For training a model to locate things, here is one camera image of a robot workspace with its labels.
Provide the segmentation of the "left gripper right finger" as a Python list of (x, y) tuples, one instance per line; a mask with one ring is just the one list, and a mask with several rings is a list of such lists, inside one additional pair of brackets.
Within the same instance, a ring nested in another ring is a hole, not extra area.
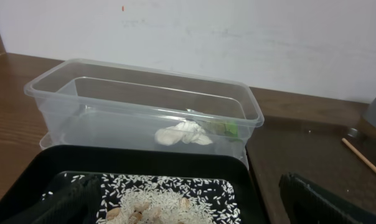
[(376, 224), (376, 215), (295, 173), (283, 174), (280, 197), (291, 223)]

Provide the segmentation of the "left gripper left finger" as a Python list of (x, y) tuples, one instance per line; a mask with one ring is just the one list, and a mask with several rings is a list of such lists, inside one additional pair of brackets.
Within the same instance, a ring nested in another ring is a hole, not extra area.
[(90, 224), (95, 223), (101, 201), (100, 181), (88, 175), (53, 196), (4, 220), (2, 224)]

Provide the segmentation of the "rice and food scraps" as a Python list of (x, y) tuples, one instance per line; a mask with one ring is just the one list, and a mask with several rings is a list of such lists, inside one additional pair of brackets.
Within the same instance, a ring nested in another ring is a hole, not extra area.
[(232, 184), (223, 179), (97, 174), (95, 223), (241, 223)]

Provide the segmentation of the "green yellow wrapper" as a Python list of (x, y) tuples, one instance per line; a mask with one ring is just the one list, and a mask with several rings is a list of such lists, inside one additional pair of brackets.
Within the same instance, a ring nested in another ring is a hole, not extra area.
[(228, 136), (230, 138), (238, 137), (238, 126), (234, 122), (228, 121), (202, 121), (193, 119), (206, 132), (219, 135)]

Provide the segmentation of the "white napkin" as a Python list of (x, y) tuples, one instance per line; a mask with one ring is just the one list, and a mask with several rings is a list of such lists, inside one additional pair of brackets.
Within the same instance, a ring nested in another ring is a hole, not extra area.
[(175, 126), (159, 129), (155, 133), (155, 140), (165, 146), (171, 146), (180, 141), (184, 144), (194, 143), (202, 146), (213, 143), (205, 129), (194, 121), (183, 121)]

